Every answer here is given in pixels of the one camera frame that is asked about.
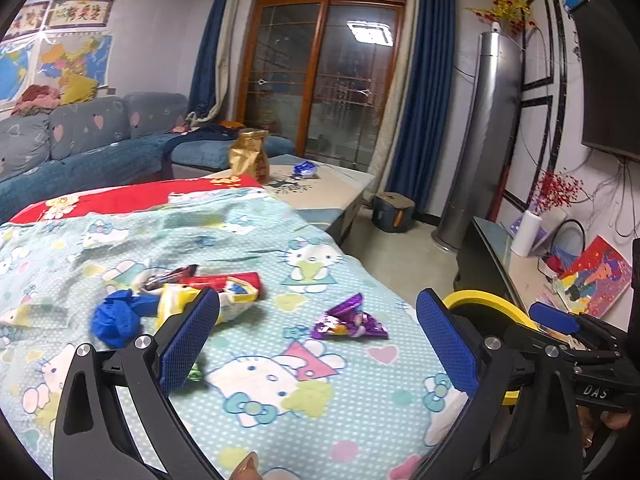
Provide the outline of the China map poster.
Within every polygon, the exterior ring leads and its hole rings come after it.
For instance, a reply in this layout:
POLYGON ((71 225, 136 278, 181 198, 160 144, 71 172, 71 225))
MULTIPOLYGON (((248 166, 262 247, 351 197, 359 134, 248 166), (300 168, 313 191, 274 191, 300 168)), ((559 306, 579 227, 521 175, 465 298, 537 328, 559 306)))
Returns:
POLYGON ((65 88, 73 76, 106 86, 113 36, 102 32, 64 32, 44 37, 36 57, 35 84, 65 88))

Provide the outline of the blue grey sofa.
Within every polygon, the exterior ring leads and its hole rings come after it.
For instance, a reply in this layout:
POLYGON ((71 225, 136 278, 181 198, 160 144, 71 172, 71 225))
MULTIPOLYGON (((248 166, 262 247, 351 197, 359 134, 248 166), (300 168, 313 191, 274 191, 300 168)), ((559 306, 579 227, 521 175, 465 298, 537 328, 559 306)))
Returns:
POLYGON ((42 200, 158 174, 187 105, 181 93, 134 92, 3 119, 1 221, 42 200))

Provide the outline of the white vase with red berries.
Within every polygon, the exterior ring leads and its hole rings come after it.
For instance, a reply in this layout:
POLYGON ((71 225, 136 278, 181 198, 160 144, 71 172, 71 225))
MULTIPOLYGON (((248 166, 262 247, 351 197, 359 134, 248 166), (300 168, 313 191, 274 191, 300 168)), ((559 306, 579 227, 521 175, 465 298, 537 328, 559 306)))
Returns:
POLYGON ((572 174, 542 170, 529 207, 511 226, 511 252, 527 257, 568 218, 570 207, 578 201, 582 180, 572 174))

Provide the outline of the blue curtain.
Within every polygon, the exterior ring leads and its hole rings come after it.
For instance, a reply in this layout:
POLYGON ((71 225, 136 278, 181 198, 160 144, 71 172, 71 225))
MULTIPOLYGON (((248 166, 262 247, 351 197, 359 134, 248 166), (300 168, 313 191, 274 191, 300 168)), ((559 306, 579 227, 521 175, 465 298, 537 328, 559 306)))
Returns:
POLYGON ((227 0, 214 0, 194 67, 189 107, 192 120, 204 119, 216 104, 216 59, 227 0))
POLYGON ((386 190, 426 211, 446 130, 456 53, 456 0, 418 0, 408 90, 386 190))

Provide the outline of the wall mounted television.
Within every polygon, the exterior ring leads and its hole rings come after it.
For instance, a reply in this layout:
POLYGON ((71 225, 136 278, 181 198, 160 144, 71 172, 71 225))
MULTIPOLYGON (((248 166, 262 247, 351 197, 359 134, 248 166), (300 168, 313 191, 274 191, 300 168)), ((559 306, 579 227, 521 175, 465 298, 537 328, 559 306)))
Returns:
POLYGON ((584 125, 582 144, 639 159, 639 44, 611 0, 577 0, 584 125))

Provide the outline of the blue paper ball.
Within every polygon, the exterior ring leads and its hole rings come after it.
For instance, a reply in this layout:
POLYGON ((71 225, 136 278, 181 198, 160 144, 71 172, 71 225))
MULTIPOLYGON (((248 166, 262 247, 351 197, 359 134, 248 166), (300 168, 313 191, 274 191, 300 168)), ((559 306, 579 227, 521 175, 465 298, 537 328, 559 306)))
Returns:
POLYGON ((141 334, 142 318, 157 316, 159 303, 159 296, 116 290, 94 309, 91 333, 110 348, 124 348, 141 334))

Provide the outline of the yellow cushion on sofa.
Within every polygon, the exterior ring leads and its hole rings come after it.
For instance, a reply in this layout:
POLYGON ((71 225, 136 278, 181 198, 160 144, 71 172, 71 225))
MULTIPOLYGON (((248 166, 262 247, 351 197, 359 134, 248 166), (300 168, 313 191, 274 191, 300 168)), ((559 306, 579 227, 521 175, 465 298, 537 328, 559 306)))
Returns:
POLYGON ((92 101, 96 98, 98 88, 99 81, 86 76, 70 74, 62 89, 60 104, 70 105, 92 101))

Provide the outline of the blue candy wrapper on table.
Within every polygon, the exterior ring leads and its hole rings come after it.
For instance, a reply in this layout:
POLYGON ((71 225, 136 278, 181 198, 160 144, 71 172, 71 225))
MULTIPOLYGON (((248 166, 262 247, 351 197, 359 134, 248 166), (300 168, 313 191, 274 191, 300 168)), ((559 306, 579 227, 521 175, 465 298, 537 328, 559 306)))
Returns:
POLYGON ((318 177, 318 166, 311 160, 303 160, 293 167, 292 176, 296 179, 313 179, 318 177))

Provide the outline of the blue curtain right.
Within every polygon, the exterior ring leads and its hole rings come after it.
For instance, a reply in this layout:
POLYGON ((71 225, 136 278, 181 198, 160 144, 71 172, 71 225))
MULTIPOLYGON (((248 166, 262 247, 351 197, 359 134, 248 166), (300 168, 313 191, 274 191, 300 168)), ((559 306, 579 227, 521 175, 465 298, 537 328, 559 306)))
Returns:
POLYGON ((426 211, 446 130, 456 53, 456 0, 418 0, 408 90, 386 190, 426 211))

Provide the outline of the purple candy wrapper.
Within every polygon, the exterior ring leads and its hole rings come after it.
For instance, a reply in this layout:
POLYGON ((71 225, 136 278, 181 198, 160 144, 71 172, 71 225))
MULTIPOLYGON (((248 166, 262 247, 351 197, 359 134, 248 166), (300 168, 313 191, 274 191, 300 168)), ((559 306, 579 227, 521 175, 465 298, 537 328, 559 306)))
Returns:
POLYGON ((356 294, 326 310, 314 323, 310 336, 387 339, 388 330, 377 318, 363 310, 363 296, 356 294))

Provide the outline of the yellow rimmed black trash bin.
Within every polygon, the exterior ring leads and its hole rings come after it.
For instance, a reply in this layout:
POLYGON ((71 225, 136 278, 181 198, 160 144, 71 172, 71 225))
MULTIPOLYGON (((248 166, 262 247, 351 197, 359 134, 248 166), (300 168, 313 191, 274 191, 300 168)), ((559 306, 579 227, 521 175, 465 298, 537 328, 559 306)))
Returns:
MULTIPOLYGON (((485 373, 484 363, 480 360, 480 342, 490 336, 504 341, 506 331, 512 326, 534 327, 534 323, 521 309, 490 292, 458 290, 445 298, 444 305, 454 316, 458 330, 476 355, 479 383, 480 376, 485 373)), ((457 390, 451 382, 446 396, 447 408, 459 413, 471 399, 472 396, 457 390)))

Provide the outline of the world map poster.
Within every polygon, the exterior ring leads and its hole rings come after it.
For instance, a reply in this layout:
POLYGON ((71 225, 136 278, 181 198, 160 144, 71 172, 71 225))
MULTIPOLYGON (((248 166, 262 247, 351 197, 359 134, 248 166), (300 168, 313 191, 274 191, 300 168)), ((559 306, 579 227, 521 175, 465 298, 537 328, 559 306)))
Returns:
POLYGON ((6 44, 1 47, 0 101, 2 105, 15 101, 28 81, 33 48, 32 41, 6 44))

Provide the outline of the Hello Kitty patterned blanket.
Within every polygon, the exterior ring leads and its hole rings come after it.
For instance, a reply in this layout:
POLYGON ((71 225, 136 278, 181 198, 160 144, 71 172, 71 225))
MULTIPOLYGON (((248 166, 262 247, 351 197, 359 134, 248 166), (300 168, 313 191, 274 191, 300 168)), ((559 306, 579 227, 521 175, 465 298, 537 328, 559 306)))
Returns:
POLYGON ((1 228, 1 421, 49 479, 408 479, 468 397, 416 309, 253 179, 1 228))

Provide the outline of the silver tower air conditioner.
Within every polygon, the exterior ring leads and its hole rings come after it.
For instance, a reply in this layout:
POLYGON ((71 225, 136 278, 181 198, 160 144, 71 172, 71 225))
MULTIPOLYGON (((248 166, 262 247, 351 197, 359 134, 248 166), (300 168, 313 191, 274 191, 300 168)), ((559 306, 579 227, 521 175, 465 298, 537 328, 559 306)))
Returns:
POLYGON ((491 212, 521 102, 522 49, 497 24, 478 40, 478 57, 462 151, 434 242, 461 247, 475 217, 491 212))

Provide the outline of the long coffee table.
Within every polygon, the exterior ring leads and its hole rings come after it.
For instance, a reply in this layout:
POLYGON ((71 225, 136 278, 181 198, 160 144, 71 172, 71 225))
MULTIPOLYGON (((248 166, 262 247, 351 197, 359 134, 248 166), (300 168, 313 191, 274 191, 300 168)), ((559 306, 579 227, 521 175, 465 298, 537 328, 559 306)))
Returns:
POLYGON ((302 179, 294 177, 293 170, 303 159, 280 155, 269 162, 267 191, 296 209, 308 223, 326 231, 337 244, 343 244, 373 177, 367 172, 314 162, 317 175, 302 179))

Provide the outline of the gold snack bag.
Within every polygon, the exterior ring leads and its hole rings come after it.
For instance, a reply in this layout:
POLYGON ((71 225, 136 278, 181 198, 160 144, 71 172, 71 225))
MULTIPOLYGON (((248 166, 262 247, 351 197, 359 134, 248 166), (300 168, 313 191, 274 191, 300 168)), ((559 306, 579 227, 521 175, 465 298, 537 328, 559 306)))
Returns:
POLYGON ((265 148, 268 136, 267 130, 243 129, 238 133, 238 137, 229 148, 232 177, 245 174, 260 184, 269 181, 270 168, 265 148))

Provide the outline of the yellow white snack wrapper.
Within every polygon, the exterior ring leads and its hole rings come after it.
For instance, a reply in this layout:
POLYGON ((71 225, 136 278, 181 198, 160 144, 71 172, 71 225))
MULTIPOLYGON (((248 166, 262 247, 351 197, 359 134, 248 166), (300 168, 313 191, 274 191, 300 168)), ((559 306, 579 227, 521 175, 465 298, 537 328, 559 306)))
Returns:
MULTIPOLYGON (((218 294, 218 292, 216 292, 216 295, 219 302, 219 313, 216 324, 231 322, 248 310, 258 300, 235 302, 224 294, 218 294)), ((164 292, 160 294, 155 329, 159 330, 160 326, 162 326, 171 315, 182 313, 186 305, 196 297, 191 297, 190 295, 184 296, 183 294, 176 295, 174 292, 164 292)))

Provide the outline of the framed wall picture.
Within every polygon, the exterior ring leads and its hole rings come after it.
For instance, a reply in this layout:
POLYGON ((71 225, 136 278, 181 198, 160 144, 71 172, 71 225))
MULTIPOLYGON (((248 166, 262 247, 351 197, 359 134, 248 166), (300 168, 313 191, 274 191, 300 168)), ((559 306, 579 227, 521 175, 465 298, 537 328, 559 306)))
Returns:
POLYGON ((52 0, 46 17, 50 29, 105 27, 113 0, 52 0))

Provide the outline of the red snack wrapper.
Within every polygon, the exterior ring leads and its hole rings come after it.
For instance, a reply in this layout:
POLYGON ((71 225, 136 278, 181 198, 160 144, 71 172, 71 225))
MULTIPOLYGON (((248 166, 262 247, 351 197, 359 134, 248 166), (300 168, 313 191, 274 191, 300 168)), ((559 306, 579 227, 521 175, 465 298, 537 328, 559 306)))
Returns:
POLYGON ((198 275, 191 264, 164 274, 150 276, 142 283, 142 292, 160 295, 174 292, 196 297, 203 288, 224 294, 232 301, 254 301, 262 294, 262 281, 256 272, 198 275))

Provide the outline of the pink clothes pile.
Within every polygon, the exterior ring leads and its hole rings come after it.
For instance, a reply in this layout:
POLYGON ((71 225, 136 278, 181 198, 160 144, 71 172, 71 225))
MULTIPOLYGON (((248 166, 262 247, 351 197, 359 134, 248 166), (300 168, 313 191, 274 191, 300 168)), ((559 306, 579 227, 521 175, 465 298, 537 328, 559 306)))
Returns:
POLYGON ((15 103, 12 116, 34 116, 50 114, 61 103, 61 95, 57 88, 31 84, 15 103))

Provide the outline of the yellow artificial flowers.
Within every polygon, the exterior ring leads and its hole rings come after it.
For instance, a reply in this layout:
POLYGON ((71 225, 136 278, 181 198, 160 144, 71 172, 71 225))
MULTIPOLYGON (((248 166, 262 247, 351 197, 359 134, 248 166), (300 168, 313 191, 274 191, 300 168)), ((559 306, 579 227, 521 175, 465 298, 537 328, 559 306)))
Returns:
POLYGON ((468 6, 466 10, 482 23, 497 24, 504 34, 512 37, 536 26, 528 0, 491 0, 488 8, 468 6))

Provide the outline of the blue curtain left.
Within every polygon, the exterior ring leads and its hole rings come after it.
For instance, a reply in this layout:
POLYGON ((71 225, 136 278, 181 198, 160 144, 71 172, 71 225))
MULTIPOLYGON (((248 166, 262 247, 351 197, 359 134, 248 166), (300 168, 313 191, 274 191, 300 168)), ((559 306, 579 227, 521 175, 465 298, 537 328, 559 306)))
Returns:
POLYGON ((194 67, 189 107, 192 120, 204 119, 216 104, 216 59, 227 0, 214 0, 194 67))

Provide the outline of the wooden framed glass door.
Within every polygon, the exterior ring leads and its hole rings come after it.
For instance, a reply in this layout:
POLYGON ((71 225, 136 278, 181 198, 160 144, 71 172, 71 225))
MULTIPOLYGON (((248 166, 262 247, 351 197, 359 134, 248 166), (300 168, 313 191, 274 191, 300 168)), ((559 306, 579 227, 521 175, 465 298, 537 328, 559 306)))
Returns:
POLYGON ((406 0, 256 0, 235 116, 298 156, 367 170, 406 0))

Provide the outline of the blue storage box on floor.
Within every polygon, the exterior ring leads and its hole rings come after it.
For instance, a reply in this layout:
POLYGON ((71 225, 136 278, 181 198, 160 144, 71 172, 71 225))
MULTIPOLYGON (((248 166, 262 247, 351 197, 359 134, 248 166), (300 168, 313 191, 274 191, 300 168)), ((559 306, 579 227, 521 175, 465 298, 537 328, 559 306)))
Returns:
POLYGON ((372 223, 386 233, 405 233, 410 229, 416 204, 395 192, 376 193, 372 200, 372 223))

